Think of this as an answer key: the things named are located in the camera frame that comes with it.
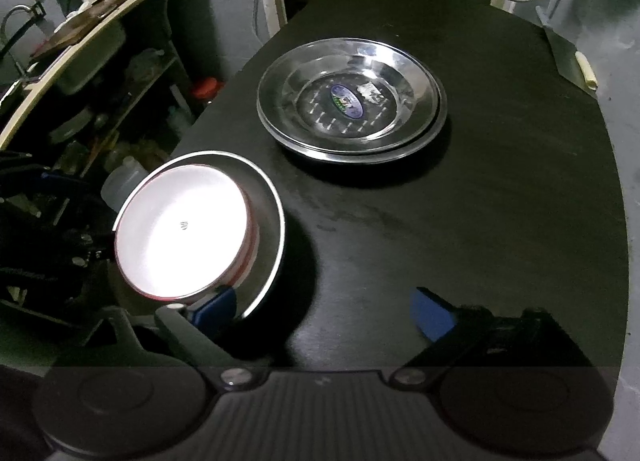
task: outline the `plate label sticker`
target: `plate label sticker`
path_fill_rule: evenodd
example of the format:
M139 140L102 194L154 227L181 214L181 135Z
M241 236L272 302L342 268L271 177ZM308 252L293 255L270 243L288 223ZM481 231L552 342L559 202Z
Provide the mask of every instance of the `plate label sticker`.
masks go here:
M349 88L346 88L342 84L332 86L331 99L343 115L351 118L352 120L362 118L362 104L360 103L360 100L358 100L358 97Z

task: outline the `cutting board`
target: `cutting board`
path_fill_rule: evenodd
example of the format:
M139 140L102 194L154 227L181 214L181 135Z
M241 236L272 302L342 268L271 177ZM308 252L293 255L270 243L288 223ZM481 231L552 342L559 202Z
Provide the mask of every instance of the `cutting board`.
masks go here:
M126 0L103 0L69 20L31 55L38 62L83 40L104 18Z

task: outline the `faucet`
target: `faucet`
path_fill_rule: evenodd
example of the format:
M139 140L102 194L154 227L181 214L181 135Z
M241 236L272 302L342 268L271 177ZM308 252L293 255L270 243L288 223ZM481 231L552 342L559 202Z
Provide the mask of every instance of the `faucet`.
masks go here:
M11 40L7 39L6 36L6 23L15 12L27 12L30 15L30 19L22 25L17 32L15 32L14 36ZM4 18L2 18L2 24L0 25L0 43L2 43L2 50L0 50L0 59L4 57L7 53L14 61L15 69L17 69L18 73L20 73L21 77L26 77L27 72L24 67L14 55L12 55L10 48L26 33L26 31L31 28L37 21L42 19L46 12L42 7L42 4L37 2L33 6L27 6L26 4L17 4L13 8L11 8Z

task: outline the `stacked metal plates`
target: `stacked metal plates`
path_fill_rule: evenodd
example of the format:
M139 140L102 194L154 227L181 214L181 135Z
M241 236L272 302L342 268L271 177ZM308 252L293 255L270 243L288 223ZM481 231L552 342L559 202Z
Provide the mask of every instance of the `stacked metal plates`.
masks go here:
M344 164L408 156L447 116L442 84L423 64L359 38L318 40L282 55L260 80L257 107L285 147Z

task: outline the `red lid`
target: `red lid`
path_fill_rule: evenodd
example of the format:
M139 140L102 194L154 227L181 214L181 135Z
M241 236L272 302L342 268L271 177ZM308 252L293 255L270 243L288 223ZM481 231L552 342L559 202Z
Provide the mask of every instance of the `red lid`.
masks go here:
M209 76L196 82L191 88L191 94L198 100L210 100L218 94L223 85L225 84L220 80Z

